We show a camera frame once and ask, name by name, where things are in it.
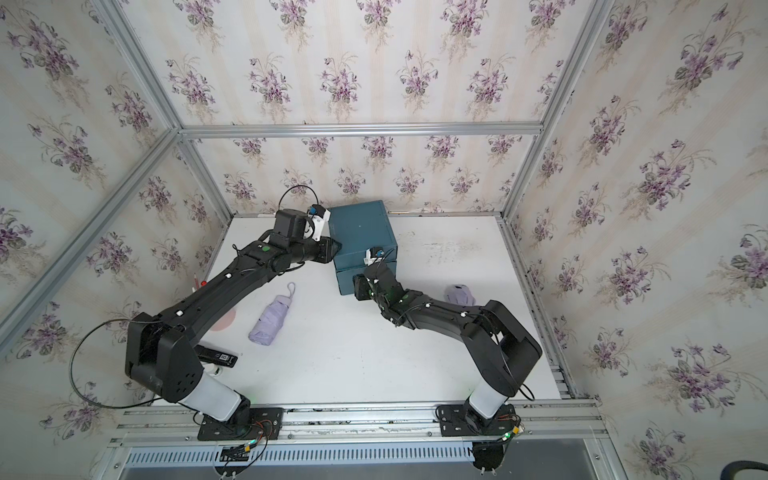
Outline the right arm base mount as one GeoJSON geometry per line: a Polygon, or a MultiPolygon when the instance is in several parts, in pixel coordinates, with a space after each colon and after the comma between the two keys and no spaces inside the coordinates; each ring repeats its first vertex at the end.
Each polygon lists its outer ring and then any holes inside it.
{"type": "Polygon", "coordinates": [[[507,440],[524,431],[512,405],[503,404],[491,418],[483,417],[469,402],[442,404],[435,408],[442,437],[493,436],[507,440]]]}

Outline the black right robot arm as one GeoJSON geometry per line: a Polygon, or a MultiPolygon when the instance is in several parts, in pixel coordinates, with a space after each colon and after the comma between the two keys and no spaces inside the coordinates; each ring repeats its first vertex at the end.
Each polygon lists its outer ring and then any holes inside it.
{"type": "Polygon", "coordinates": [[[502,303],[462,306],[404,287],[383,262],[353,279],[354,296],[373,301],[382,317],[396,327],[427,330],[465,346],[482,383],[466,401],[468,416],[490,421],[507,399],[525,387],[543,350],[534,336],[502,303]]]}

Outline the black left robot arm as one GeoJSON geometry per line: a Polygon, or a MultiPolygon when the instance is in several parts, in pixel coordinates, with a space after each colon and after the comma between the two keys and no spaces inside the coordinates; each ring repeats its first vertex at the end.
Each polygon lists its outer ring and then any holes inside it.
{"type": "Polygon", "coordinates": [[[240,434],[250,424],[250,401],[206,373],[195,348],[256,289],[306,262],[331,262],[341,244],[323,233],[330,218],[319,203],[305,211],[278,210],[273,227],[236,249],[231,263],[206,284],[154,316],[134,317],[127,326],[126,376],[240,434]]]}

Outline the teal drawer cabinet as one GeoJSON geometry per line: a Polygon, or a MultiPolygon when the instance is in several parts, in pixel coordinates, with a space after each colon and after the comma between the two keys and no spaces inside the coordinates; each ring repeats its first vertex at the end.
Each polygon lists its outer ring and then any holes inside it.
{"type": "Polygon", "coordinates": [[[397,271],[398,245],[383,201],[332,207],[330,212],[330,237],[342,244],[333,260],[342,296],[353,294],[353,278],[367,267],[363,258],[371,247],[386,249],[389,253],[387,266],[393,273],[397,271]]]}

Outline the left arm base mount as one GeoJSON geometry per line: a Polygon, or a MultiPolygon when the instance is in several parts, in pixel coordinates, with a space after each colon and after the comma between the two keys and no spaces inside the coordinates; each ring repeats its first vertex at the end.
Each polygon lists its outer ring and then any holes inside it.
{"type": "Polygon", "coordinates": [[[278,438],[285,410],[264,407],[236,412],[229,420],[221,422],[204,415],[197,433],[198,441],[246,441],[265,437],[278,438]]]}

